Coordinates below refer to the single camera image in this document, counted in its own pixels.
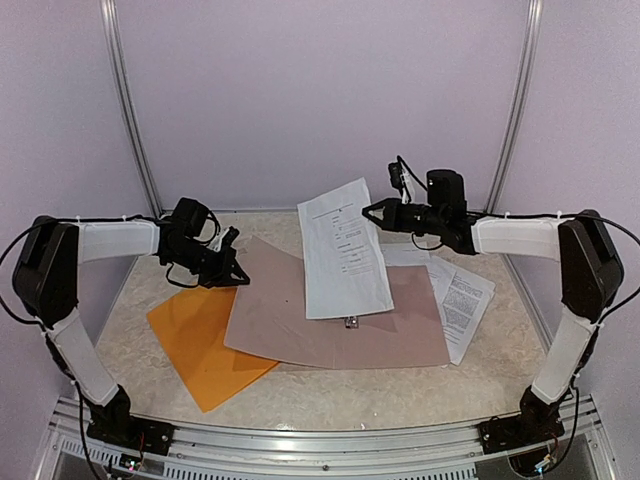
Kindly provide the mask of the pink-brown file folder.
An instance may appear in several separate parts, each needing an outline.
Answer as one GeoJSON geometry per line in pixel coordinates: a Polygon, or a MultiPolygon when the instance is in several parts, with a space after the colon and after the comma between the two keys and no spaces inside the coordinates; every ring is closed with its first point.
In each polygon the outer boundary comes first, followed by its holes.
{"type": "Polygon", "coordinates": [[[284,363],[333,370],[444,366],[450,356],[428,270],[388,268],[394,310],[343,318],[305,316],[300,258],[253,236],[239,261],[250,282],[238,288],[224,343],[284,363]]]}

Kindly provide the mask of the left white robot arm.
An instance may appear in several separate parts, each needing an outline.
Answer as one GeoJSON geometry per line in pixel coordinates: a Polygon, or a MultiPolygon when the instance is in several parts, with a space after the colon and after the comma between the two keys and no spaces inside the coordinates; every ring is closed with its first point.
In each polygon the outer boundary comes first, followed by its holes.
{"type": "Polygon", "coordinates": [[[54,362],[76,387],[101,426],[115,442],[133,443],[140,434],[131,401],[99,360],[79,311],[79,268],[113,258],[157,257],[167,269],[185,268],[199,287],[226,288],[249,284],[233,246],[238,229],[214,228],[201,237],[213,212],[200,202],[181,198],[171,214],[121,218],[55,218],[40,216],[18,236],[23,247],[12,287],[28,313],[25,322],[38,326],[54,362]]]}

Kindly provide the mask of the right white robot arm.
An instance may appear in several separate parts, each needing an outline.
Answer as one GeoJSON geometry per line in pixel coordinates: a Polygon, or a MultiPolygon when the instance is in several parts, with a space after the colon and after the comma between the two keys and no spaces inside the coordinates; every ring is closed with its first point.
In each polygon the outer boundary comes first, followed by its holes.
{"type": "Polygon", "coordinates": [[[426,203],[387,198],[365,206],[363,216],[384,231],[436,236],[462,255],[530,256],[560,265],[561,320],[541,370],[521,398],[521,414],[511,423],[512,436],[531,444],[549,429],[589,361],[603,315],[623,281],[608,225],[595,210],[515,216],[472,212],[460,174],[431,170],[426,181],[426,203]]]}

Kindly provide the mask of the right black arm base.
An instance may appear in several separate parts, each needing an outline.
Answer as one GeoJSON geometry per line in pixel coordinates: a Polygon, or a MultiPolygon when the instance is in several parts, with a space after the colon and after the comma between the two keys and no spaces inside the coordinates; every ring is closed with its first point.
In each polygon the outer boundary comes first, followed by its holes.
{"type": "Polygon", "coordinates": [[[558,400],[546,404],[529,386],[523,393],[519,412],[505,417],[493,416],[477,425],[484,454],[534,445],[565,433],[559,413],[566,390],[558,400]]]}

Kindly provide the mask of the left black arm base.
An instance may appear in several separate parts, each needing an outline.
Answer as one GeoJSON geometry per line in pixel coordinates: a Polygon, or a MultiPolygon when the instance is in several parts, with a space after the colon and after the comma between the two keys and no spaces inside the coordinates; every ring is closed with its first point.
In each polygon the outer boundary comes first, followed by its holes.
{"type": "Polygon", "coordinates": [[[122,386],[105,406],[83,400],[91,415],[87,428],[90,438],[142,453],[168,455],[175,426],[132,415],[131,400],[122,386]]]}

